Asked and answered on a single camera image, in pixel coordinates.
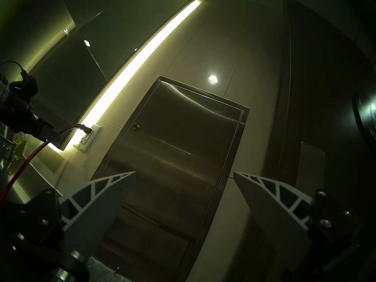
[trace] metal bracket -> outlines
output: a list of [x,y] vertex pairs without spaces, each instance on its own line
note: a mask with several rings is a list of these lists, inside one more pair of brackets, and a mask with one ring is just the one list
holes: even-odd
[[303,142],[295,188],[314,197],[316,189],[324,187],[325,152]]

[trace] faucet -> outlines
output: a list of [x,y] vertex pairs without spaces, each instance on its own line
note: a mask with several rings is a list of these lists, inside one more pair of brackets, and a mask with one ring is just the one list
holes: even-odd
[[16,143],[7,139],[5,136],[3,136],[2,134],[0,134],[0,137],[3,139],[3,141],[5,142],[5,144],[7,145],[7,152],[5,154],[5,159],[7,159],[8,161],[10,162],[13,162],[14,161],[14,150],[15,150],[15,147],[16,147]]

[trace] white outlet cover plate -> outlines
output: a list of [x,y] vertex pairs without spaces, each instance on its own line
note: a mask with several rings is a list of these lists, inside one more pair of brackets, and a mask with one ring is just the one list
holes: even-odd
[[90,136],[86,140],[86,142],[84,144],[79,142],[79,143],[76,143],[76,144],[73,145],[75,148],[77,148],[79,151],[82,151],[83,153],[86,153],[86,151],[88,150],[90,144],[93,142],[94,138],[97,136],[98,132],[100,131],[100,129],[102,127],[99,126],[99,125],[94,124],[90,128],[93,130],[93,132],[90,134]]

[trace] cable connector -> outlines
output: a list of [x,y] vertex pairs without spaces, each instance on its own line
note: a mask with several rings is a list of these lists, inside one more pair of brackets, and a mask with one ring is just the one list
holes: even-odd
[[81,126],[78,129],[83,130],[83,132],[85,132],[86,134],[90,134],[93,131],[90,127],[87,127],[83,124],[81,124]]

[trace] led light strip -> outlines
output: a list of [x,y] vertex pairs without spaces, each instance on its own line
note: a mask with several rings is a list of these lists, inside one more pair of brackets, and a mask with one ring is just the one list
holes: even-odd
[[[124,88],[124,86],[129,82],[136,71],[141,67],[141,65],[148,59],[148,57],[153,53],[153,51],[162,43],[162,41],[193,11],[195,10],[200,2],[198,0],[190,3],[184,10],[176,15],[155,37],[140,51],[139,54],[129,63],[129,65],[120,73],[120,75],[114,80],[107,91],[102,95],[99,101],[94,105],[92,110],[82,121],[82,124],[87,127],[91,127],[96,124],[97,121],[102,117],[107,108],[111,105],[112,101]],[[85,135],[82,130],[77,130],[69,143],[66,146],[66,150],[70,149],[75,143],[78,143],[81,138]],[[58,150],[54,145],[50,145],[54,150]]]

